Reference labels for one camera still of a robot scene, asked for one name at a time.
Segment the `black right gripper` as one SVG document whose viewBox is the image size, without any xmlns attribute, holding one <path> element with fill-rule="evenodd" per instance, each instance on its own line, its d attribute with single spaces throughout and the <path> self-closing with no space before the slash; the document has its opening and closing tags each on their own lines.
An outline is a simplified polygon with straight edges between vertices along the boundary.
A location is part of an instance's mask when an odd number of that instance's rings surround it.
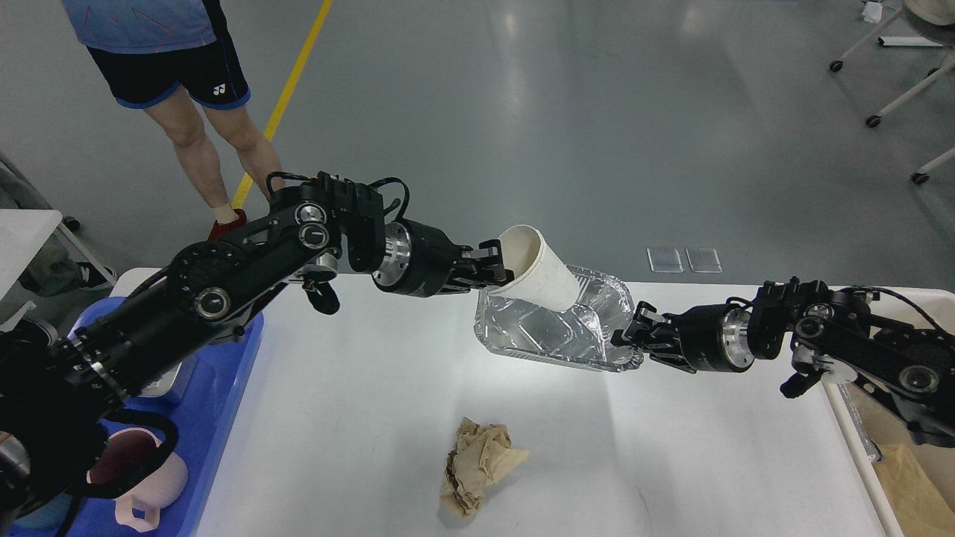
<svg viewBox="0 0 955 537">
<path fill-rule="evenodd" d="M 630 323 L 611 334 L 610 344 L 689 374 L 743 373 L 755 360 L 748 342 L 750 320 L 747 310 L 733 304 L 696 306 L 673 316 L 640 301 Z M 680 349 L 673 349 L 676 333 Z"/>
</svg>

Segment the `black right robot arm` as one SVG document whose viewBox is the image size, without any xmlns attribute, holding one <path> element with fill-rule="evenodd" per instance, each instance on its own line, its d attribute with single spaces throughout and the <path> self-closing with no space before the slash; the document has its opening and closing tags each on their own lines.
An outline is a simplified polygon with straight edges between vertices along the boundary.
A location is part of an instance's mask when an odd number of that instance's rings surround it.
<svg viewBox="0 0 955 537">
<path fill-rule="evenodd" d="M 779 390 L 798 398 L 818 382 L 850 383 L 903 422 L 915 445 L 952 448 L 953 334 L 920 306 L 926 327 L 874 314 L 888 295 L 876 286 L 832 289 L 814 280 L 767 281 L 753 299 L 729 297 L 684 313 L 659 313 L 641 301 L 611 343 L 658 363 L 697 371 L 743 373 L 780 354 L 790 336 L 792 373 Z"/>
</svg>

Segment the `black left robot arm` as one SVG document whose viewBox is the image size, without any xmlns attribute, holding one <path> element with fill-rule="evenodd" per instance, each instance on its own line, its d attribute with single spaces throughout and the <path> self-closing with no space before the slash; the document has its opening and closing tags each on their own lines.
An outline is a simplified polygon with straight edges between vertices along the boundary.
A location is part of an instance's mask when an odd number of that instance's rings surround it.
<svg viewBox="0 0 955 537">
<path fill-rule="evenodd" d="M 413 297 L 501 288 L 516 275 L 499 240 L 454 244 L 410 221 L 409 195 L 385 204 L 383 186 L 325 172 L 276 172 L 266 217 L 195 242 L 113 312 L 47 347 L 2 340 L 2 530 L 62 493 L 118 497 L 176 448 L 169 418 L 129 410 L 126 398 L 209 343 L 236 339 L 290 283 L 334 314 L 334 273 L 347 256 L 382 292 Z"/>
</svg>

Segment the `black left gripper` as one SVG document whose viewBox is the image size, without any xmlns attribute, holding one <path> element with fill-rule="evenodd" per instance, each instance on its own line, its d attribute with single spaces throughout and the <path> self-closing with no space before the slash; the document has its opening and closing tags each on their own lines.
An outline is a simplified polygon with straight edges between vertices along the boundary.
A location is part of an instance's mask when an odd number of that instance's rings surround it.
<svg viewBox="0 0 955 537">
<path fill-rule="evenodd" d="M 386 225 L 384 258 L 372 272 L 382 292 L 413 297 L 466 295 L 499 289 L 514 279 L 501 241 L 487 240 L 477 248 L 458 245 L 442 230 L 410 220 Z"/>
</svg>

